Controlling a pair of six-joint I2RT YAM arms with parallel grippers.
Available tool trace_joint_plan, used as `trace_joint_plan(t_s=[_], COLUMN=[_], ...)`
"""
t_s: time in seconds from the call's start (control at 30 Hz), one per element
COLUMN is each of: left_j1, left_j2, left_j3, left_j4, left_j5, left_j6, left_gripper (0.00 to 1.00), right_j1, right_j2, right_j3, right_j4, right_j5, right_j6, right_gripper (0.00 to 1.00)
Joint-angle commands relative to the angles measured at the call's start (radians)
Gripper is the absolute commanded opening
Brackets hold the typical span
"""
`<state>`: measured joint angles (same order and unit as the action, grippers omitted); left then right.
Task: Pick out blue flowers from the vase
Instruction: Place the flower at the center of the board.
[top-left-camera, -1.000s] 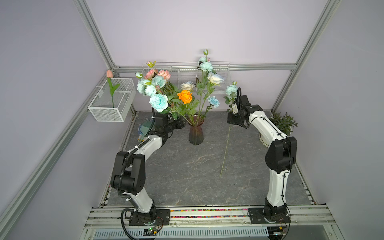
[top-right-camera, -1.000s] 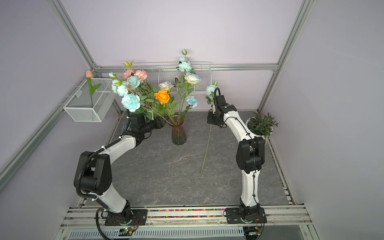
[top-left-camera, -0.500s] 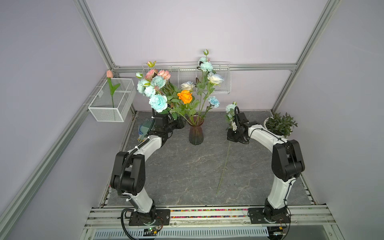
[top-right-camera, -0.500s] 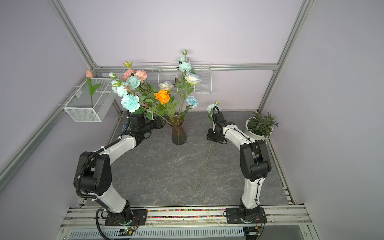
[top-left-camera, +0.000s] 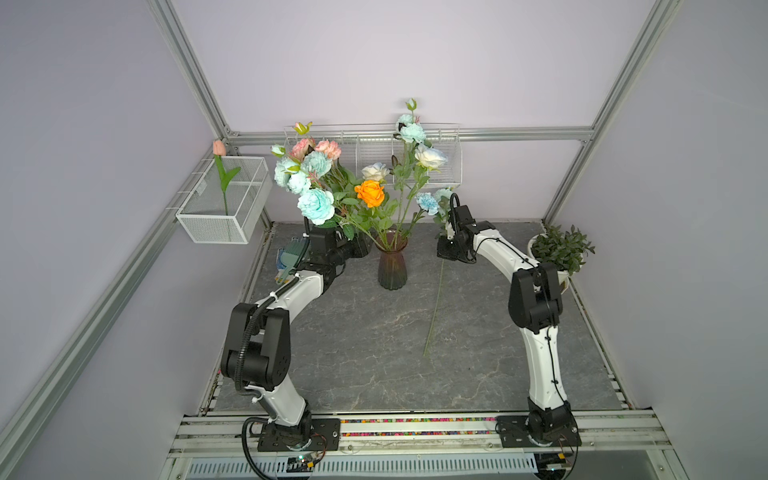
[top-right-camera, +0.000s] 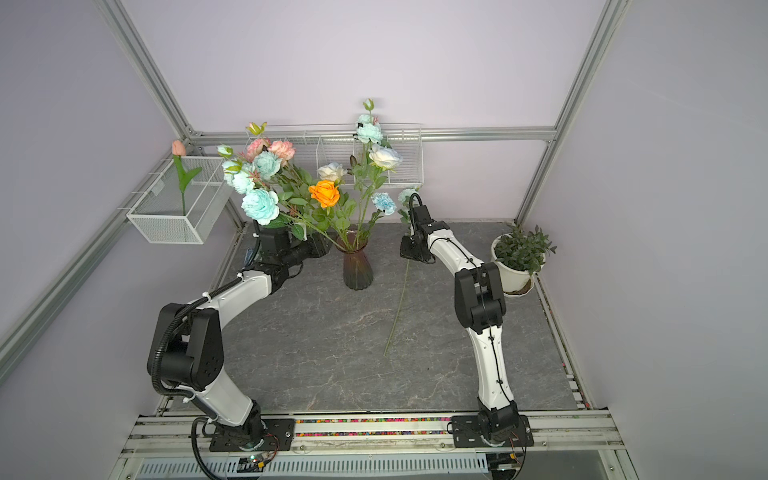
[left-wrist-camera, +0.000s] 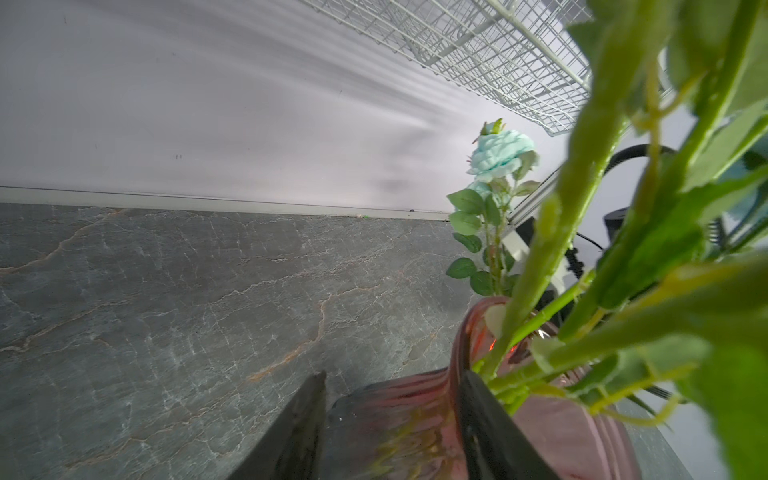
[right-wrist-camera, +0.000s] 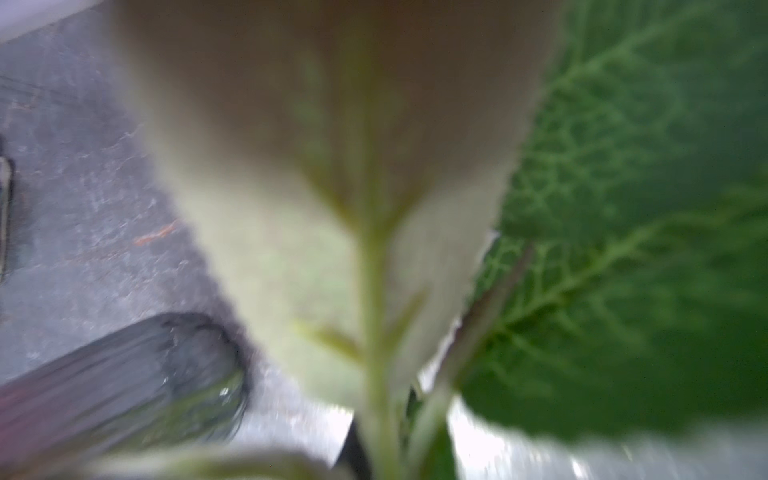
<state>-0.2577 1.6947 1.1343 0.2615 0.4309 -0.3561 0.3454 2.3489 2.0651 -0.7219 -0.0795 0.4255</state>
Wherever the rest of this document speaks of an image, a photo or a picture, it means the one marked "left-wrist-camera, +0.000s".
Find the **large teal rose spray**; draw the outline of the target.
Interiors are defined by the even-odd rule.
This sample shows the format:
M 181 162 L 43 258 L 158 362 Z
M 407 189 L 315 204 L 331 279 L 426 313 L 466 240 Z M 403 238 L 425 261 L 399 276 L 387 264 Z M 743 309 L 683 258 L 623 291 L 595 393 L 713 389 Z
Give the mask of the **large teal rose spray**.
M 454 260 L 446 275 L 468 281 L 479 296 L 510 296 L 515 260 L 502 240 L 513 200 L 539 186 L 527 178 L 539 154 L 529 136 L 508 128 L 501 118 L 484 123 L 473 145 L 467 170 L 472 182 L 447 196 L 454 208 L 448 216 L 452 237 L 468 254 Z

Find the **teal white rose spray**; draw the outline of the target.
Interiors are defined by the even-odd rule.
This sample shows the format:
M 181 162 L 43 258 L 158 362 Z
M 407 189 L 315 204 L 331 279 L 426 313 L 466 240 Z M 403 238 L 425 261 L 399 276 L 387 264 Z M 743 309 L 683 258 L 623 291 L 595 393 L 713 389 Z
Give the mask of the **teal white rose spray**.
M 660 381 L 707 414 L 734 479 L 767 475 L 767 251 L 760 225 L 721 246 L 709 224 L 767 182 L 727 170 L 767 131 L 763 1 L 591 1 L 567 31 L 591 69 L 590 96 L 542 202 L 502 336 L 479 367 L 508 412 L 535 396 L 603 414 Z M 649 137 L 623 225 L 556 337 L 504 371 L 607 171 L 622 131 Z

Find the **dark red glass vase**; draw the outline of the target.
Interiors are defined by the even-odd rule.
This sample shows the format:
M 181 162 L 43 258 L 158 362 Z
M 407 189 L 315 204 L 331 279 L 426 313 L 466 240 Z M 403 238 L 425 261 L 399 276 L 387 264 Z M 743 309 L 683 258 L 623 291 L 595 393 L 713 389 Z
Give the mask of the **dark red glass vase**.
M 457 421 L 461 374 L 496 340 L 504 297 L 467 313 L 447 367 L 379 382 L 337 400 L 328 414 L 322 479 L 466 479 Z M 626 429 L 564 399 L 531 396 L 512 418 L 562 479 L 638 479 Z

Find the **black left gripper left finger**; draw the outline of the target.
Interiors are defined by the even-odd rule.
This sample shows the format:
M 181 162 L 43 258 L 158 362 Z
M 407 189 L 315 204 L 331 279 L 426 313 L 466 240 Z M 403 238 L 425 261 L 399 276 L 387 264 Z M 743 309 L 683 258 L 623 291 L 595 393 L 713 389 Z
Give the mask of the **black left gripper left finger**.
M 309 376 L 231 479 L 317 479 L 326 425 L 326 373 Z

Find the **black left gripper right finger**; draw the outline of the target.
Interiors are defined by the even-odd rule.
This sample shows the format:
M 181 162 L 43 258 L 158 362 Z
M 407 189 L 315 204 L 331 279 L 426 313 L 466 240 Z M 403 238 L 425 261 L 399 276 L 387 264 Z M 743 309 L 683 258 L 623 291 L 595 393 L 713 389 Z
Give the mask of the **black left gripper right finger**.
M 556 479 L 483 380 L 467 370 L 458 389 L 458 425 L 470 479 Z

